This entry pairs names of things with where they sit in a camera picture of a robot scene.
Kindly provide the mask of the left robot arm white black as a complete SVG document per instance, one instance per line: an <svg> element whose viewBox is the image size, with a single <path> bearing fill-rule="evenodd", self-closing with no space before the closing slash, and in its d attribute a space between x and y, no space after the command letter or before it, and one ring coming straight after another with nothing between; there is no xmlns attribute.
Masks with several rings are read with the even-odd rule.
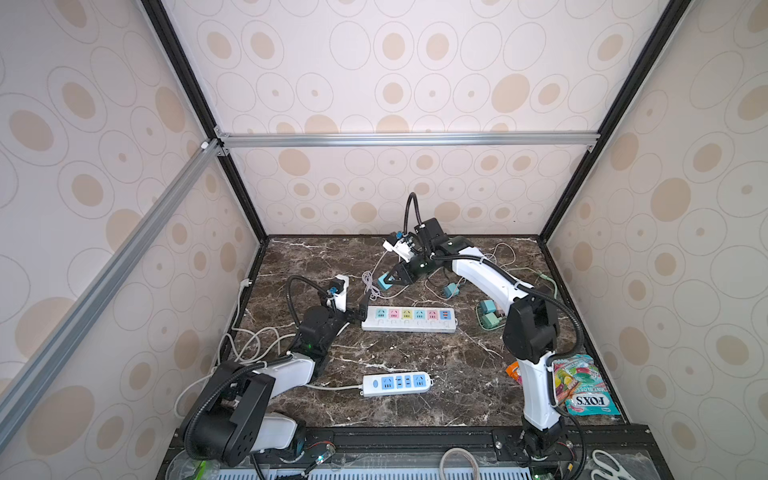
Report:
<svg viewBox="0 0 768 480"><path fill-rule="evenodd" d="M319 378L347 314L334 306L313 306L300 322L287 353L264 367L226 361L216 368L184 418L180 436L190 458L239 465L252 452L297 454L305 424L270 413L272 398Z"/></svg>

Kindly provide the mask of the short white power strip blue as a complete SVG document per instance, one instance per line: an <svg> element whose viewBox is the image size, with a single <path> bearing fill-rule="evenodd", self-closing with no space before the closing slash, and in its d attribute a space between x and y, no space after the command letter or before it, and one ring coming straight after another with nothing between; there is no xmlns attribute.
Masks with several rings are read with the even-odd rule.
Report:
<svg viewBox="0 0 768 480"><path fill-rule="evenodd" d="M422 394L430 390L433 382L426 372L400 372L365 375L363 397Z"/></svg>

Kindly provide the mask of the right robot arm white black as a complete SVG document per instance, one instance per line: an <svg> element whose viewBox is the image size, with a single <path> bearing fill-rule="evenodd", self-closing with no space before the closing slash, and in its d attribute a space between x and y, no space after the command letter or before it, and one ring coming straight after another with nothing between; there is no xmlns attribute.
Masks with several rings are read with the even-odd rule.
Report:
<svg viewBox="0 0 768 480"><path fill-rule="evenodd" d="M522 441L531 458L548 455L565 430L554 363L575 355L584 343L583 324L574 312L548 290L505 271L467 239L445 234L435 218L417 225L413 233L391 233L383 246L400 258L386 283L408 286L443 268L506 311L502 340L517 359L524 393Z"/></svg>

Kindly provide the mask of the long white power strip pastel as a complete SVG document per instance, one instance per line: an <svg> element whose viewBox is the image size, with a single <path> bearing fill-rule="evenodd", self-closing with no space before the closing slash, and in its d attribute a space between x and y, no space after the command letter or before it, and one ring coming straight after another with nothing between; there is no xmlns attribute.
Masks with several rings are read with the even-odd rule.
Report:
<svg viewBox="0 0 768 480"><path fill-rule="evenodd" d="M457 320L452 308L369 306L361 328L371 332L454 333Z"/></svg>

